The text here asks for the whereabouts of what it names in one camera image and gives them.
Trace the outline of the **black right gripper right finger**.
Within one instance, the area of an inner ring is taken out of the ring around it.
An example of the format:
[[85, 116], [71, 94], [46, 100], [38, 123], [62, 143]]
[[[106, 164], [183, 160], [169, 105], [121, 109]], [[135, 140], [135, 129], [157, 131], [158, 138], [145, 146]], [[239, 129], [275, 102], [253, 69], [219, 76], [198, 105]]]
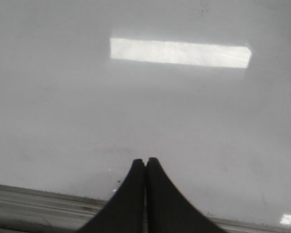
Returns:
[[159, 160], [146, 165], [146, 204], [149, 233], [224, 233], [178, 191]]

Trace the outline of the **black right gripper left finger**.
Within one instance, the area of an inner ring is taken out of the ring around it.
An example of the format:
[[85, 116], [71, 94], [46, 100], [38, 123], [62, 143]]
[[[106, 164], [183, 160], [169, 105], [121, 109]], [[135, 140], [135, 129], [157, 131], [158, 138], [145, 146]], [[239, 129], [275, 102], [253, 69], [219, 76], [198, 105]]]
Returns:
[[78, 233], [141, 233], [145, 201], [146, 167], [135, 159], [112, 198]]

